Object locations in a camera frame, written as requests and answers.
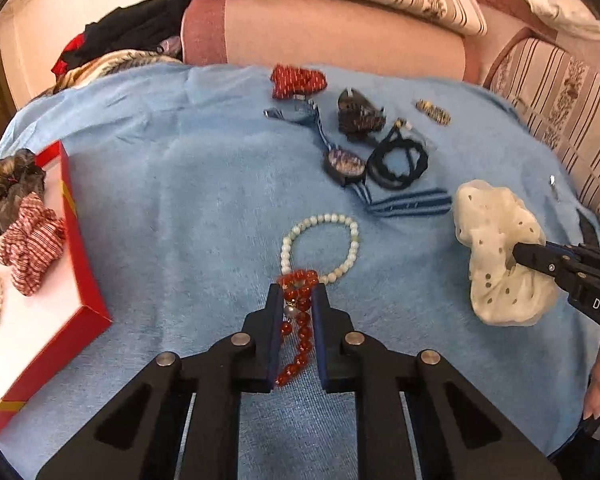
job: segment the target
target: red striped scrunchie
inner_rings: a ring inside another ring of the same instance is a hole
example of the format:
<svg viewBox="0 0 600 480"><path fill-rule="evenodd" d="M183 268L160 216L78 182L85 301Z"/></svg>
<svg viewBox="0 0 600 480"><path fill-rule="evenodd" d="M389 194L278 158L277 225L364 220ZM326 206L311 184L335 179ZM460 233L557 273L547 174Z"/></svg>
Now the red striped scrunchie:
<svg viewBox="0 0 600 480"><path fill-rule="evenodd" d="M36 193L24 197L0 244L0 264L11 266L13 286L25 296L35 294L46 270L62 256L65 239L64 219L56 218Z"/></svg>

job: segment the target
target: white wall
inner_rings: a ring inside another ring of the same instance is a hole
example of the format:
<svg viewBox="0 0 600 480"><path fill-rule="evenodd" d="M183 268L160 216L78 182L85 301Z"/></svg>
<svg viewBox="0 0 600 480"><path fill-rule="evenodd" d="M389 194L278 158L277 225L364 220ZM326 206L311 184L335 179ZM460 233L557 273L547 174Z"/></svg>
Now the white wall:
<svg viewBox="0 0 600 480"><path fill-rule="evenodd" d="M0 12L0 49L16 106L55 83L51 67L84 25L139 1L9 0Z"/></svg>

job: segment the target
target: small metal clip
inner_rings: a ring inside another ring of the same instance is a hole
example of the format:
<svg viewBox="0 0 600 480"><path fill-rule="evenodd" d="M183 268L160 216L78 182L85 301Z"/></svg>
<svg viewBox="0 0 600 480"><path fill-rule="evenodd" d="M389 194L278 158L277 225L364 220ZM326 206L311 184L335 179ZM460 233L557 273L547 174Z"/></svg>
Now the small metal clip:
<svg viewBox="0 0 600 480"><path fill-rule="evenodd" d="M554 196L556 202L560 202L560 197L558 196L558 190L555 189L555 175L551 175L549 177L549 186L551 187L551 194Z"/></svg>

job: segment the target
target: white cloth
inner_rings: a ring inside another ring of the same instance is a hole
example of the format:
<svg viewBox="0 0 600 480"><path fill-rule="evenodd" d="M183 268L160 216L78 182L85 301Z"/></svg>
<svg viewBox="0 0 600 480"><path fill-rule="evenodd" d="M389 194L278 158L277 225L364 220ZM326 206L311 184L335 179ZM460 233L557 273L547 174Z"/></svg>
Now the white cloth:
<svg viewBox="0 0 600 480"><path fill-rule="evenodd" d="M516 264L518 242L545 245L536 218L507 187L462 184L453 205L456 237L471 249L471 304L489 325L533 325L558 296L554 279Z"/></svg>
<svg viewBox="0 0 600 480"><path fill-rule="evenodd" d="M600 20L581 0L526 0L549 27L585 40L600 41Z"/></svg>

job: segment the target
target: red polka dot scrunchie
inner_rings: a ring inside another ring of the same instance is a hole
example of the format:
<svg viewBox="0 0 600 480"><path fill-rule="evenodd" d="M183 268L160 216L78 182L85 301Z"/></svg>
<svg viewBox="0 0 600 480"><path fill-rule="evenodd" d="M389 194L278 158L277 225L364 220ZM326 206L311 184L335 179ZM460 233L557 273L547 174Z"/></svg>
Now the red polka dot scrunchie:
<svg viewBox="0 0 600 480"><path fill-rule="evenodd" d="M319 70L276 65L271 72L274 99L291 99L294 95L310 95L327 88L327 78Z"/></svg>

